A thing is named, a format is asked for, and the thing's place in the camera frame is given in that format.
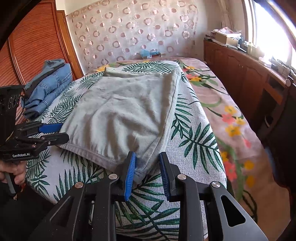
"finger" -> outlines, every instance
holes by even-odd
[[[22,174],[23,172],[26,172],[26,164],[27,161],[21,161],[18,165],[17,165],[17,170],[13,173],[15,176]]]
[[[0,172],[0,181],[3,181],[5,179],[4,173]]]
[[[22,174],[15,177],[15,184],[19,185],[25,181],[26,173],[23,172]]]
[[[6,163],[0,161],[0,172],[14,173],[17,170],[17,166],[12,163]]]

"wooden louvered door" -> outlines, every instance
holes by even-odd
[[[13,62],[10,57],[10,50],[8,46],[8,42],[6,42],[3,48],[0,51],[0,86],[8,86],[8,85],[21,85],[17,73],[15,71]],[[19,106],[17,108],[18,117],[22,112],[22,107]],[[17,124],[22,123],[24,121],[24,117],[20,117],[17,121]]]
[[[37,4],[9,37],[12,60],[19,78],[27,83],[48,59],[69,60],[57,25],[54,0]]]

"yellow flower print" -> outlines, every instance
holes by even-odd
[[[254,166],[255,164],[250,160],[246,160],[246,162],[244,163],[244,168],[248,171],[252,170]]]
[[[96,69],[97,72],[105,71],[105,67],[110,67],[110,65],[106,64]]]
[[[198,82],[200,82],[201,80],[202,80],[201,78],[195,76],[195,77],[192,77],[192,78],[189,80],[189,82],[193,82],[193,81],[198,81]]]
[[[246,179],[246,185],[248,186],[248,188],[253,187],[255,184],[255,178],[253,176],[248,176]]]
[[[223,163],[229,161],[229,159],[227,158],[228,153],[226,151],[223,151],[220,154],[221,154],[221,158],[222,158]]]
[[[225,131],[228,133],[230,137],[238,136],[241,134],[239,128],[240,128],[239,126],[229,125],[228,127],[225,128]]]
[[[234,115],[237,112],[234,106],[231,105],[225,106],[225,111],[232,115]]]
[[[237,118],[236,123],[242,126],[245,124],[245,121],[242,118]]]
[[[195,69],[194,66],[186,66],[186,69]]]

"gray cloth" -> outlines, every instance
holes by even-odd
[[[36,86],[47,76],[50,76],[52,73],[57,71],[60,67],[65,65],[65,60],[63,59],[53,59],[44,61],[44,65],[42,67],[42,71],[36,75],[33,79],[31,79],[25,85],[25,97],[28,99]]]
[[[110,171],[134,151],[134,181],[140,183],[166,148],[180,79],[179,69],[129,73],[106,68],[66,119],[60,132],[70,140],[60,147]]]

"pink bedsheet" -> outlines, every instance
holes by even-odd
[[[288,191],[274,182],[260,140],[209,67],[197,59],[177,57],[128,60],[106,66],[159,60],[176,61],[180,65],[213,129],[228,178],[228,191],[234,194],[268,239],[276,240],[289,222]],[[106,66],[95,71],[103,71]]]

